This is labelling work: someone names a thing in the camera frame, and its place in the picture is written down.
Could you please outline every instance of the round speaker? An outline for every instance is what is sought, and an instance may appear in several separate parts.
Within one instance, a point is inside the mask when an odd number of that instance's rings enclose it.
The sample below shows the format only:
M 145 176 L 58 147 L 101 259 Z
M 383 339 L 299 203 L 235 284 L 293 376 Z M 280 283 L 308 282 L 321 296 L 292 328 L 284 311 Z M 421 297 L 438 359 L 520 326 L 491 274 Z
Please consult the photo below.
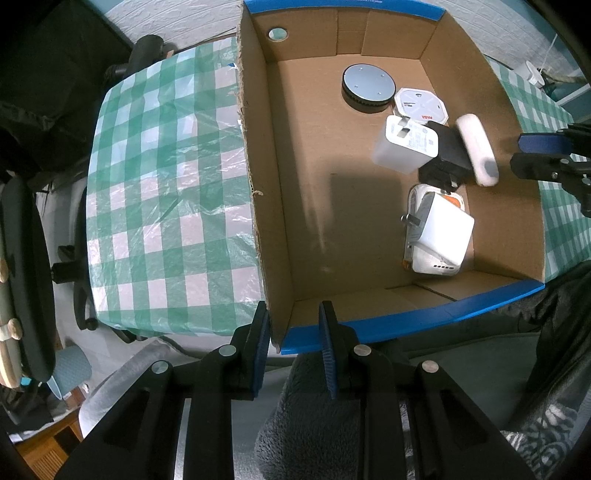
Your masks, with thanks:
M 343 99 L 359 112 L 383 112 L 395 93 L 392 77 L 375 65 L 356 63 L 343 72 Z

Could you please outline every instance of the table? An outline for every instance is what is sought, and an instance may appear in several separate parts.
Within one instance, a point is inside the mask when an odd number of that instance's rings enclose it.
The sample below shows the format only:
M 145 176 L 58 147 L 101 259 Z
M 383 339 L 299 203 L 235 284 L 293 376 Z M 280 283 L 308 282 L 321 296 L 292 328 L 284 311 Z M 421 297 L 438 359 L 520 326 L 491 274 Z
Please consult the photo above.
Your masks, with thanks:
M 90 158 L 87 243 L 97 318 L 142 335 L 231 335 L 263 299 L 238 116 L 236 38 L 186 50 L 113 87 Z M 524 132 L 572 121 L 490 61 Z M 540 182 L 546 281 L 591 258 L 591 220 Z

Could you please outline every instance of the white foam roller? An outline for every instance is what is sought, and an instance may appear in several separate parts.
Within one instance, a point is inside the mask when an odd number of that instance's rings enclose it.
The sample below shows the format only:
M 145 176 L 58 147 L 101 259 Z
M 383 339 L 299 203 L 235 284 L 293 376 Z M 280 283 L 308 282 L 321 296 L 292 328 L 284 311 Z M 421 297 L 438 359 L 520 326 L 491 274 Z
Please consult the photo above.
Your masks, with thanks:
M 467 113 L 456 120 L 456 127 L 472 162 L 476 183 L 481 187 L 499 183 L 499 167 L 480 119 L 473 113 Z

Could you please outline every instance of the wooden floor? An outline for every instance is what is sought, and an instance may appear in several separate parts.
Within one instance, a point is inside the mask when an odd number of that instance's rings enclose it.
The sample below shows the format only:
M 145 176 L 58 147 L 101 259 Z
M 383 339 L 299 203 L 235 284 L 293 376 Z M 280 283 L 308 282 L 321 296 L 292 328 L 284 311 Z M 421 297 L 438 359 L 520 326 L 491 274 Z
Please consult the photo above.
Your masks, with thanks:
M 81 441 L 82 431 L 76 410 L 51 427 L 19 443 L 17 451 L 40 480 L 53 480 L 67 460 L 69 450 Z

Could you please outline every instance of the cardboard box flap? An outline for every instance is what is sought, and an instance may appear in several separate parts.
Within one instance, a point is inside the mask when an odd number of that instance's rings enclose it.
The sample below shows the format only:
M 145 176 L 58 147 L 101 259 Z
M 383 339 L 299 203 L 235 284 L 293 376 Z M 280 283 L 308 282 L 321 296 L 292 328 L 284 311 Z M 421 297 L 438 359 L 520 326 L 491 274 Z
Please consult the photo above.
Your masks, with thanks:
M 339 8 L 336 52 L 361 53 L 368 21 L 367 8 Z
M 372 9 L 361 55 L 419 59 L 436 27 L 426 18 Z
M 340 322 L 410 312 L 451 302 L 441 295 L 415 285 L 388 289 L 374 288 L 355 293 L 299 300 L 294 304 L 291 312 L 291 324 L 297 326 L 317 325 L 318 307 L 323 300 L 332 301 Z
M 499 165 L 500 181 L 483 188 L 469 183 L 474 268 L 544 281 L 544 224 L 536 182 L 519 180 L 509 167 L 519 151 L 521 127 L 503 87 L 468 34 L 445 13 L 421 56 L 421 63 L 450 123 L 466 113 L 478 116 Z
M 453 277 L 421 277 L 414 284 L 427 288 L 451 300 L 462 300 L 473 295 L 504 287 L 518 280 L 478 271 L 463 271 Z

